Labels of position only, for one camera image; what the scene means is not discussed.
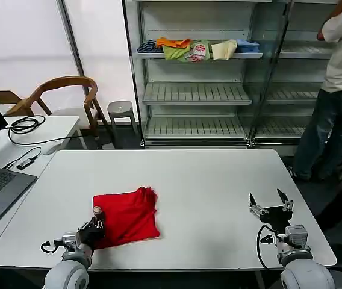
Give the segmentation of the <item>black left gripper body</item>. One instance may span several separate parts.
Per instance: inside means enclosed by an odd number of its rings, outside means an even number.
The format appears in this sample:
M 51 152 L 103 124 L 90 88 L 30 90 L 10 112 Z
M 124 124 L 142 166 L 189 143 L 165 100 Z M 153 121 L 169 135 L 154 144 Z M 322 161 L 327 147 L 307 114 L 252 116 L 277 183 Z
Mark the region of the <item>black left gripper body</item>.
M 98 241 L 104 238 L 104 233 L 104 229 L 92 228 L 91 221 L 78 230 L 80 242 L 88 245 L 91 249 L 96 249 Z

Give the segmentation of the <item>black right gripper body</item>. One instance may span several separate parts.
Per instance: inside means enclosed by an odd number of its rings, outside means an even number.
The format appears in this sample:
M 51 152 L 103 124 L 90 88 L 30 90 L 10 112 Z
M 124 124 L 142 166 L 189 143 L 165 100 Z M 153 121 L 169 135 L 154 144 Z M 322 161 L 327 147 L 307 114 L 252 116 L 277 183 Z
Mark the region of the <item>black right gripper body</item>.
M 284 211 L 283 206 L 267 207 L 267 213 L 262 215 L 262 222 L 269 224 L 277 234 L 283 234 L 285 228 L 290 226 L 290 220 L 293 216 L 292 211 Z

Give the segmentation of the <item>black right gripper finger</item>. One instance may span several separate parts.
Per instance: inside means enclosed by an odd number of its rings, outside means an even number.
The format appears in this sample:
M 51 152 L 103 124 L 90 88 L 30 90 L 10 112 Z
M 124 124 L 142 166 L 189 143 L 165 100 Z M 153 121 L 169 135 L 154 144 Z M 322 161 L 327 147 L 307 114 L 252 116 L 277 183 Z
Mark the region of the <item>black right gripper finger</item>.
M 283 203 L 283 211 L 292 211 L 293 210 L 293 200 L 289 200 L 287 195 L 282 192 L 280 189 L 277 189 L 278 195 Z
M 250 202 L 249 210 L 255 216 L 263 216 L 263 215 L 266 215 L 268 213 L 268 211 L 265 208 L 263 208 L 257 204 L 252 193 L 249 193 L 249 202 Z

